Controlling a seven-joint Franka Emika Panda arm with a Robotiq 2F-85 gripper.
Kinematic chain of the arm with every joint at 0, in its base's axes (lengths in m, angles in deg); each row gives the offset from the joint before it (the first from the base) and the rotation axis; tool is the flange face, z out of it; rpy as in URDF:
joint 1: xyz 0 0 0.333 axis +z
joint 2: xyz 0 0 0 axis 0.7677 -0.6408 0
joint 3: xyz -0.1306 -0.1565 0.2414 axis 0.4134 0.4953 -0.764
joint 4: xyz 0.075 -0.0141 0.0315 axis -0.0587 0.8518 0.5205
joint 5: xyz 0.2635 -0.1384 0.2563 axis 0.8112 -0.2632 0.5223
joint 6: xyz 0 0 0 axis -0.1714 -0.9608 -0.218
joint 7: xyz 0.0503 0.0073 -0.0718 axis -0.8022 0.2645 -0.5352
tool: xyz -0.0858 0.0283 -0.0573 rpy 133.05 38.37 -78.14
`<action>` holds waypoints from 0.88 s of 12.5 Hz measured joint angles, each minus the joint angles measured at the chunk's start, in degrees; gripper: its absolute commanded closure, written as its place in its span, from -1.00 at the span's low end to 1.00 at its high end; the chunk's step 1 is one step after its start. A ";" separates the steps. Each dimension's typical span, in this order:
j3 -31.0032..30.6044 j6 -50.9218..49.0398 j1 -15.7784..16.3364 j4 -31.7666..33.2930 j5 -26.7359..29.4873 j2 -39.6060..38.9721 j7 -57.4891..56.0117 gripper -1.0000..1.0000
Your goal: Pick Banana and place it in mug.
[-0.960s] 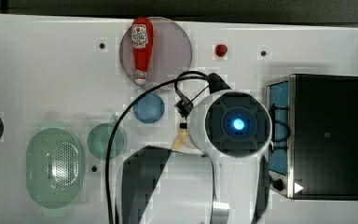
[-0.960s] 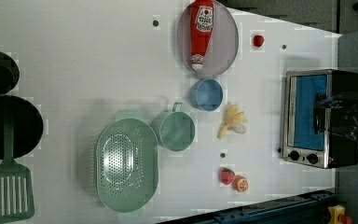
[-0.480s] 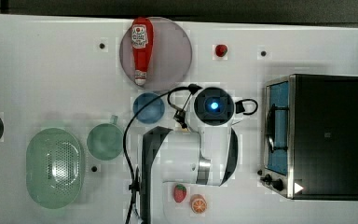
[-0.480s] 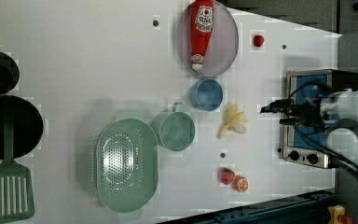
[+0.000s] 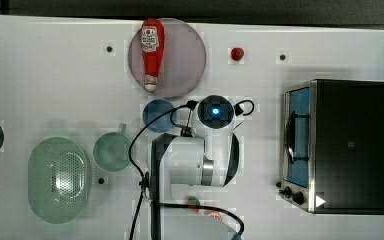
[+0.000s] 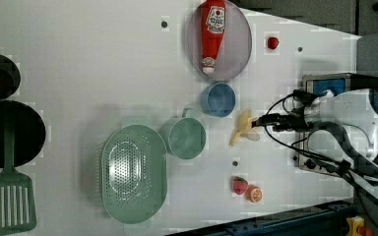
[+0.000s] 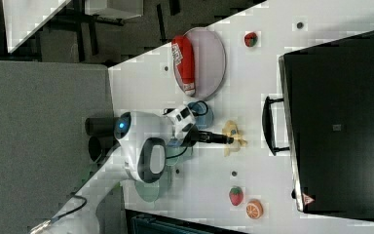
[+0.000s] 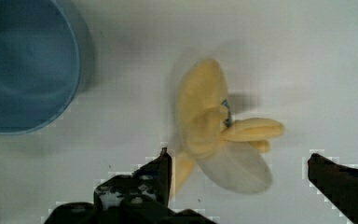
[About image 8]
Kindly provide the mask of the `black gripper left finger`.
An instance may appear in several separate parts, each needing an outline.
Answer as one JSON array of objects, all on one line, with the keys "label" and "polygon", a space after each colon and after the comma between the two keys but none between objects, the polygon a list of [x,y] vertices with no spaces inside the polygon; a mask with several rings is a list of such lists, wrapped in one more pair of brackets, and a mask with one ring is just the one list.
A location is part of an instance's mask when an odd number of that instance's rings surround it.
[{"label": "black gripper left finger", "polygon": [[170,209],[171,183],[172,157],[163,148],[132,174],[100,184],[91,203],[57,206],[44,224],[216,224],[191,209]]}]

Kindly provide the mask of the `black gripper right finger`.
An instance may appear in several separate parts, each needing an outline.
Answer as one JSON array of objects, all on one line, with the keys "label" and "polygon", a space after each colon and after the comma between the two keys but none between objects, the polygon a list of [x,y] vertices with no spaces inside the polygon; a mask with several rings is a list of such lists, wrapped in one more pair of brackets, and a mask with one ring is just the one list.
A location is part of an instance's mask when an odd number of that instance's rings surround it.
[{"label": "black gripper right finger", "polygon": [[347,219],[358,224],[358,169],[313,153],[307,161],[308,180]]}]

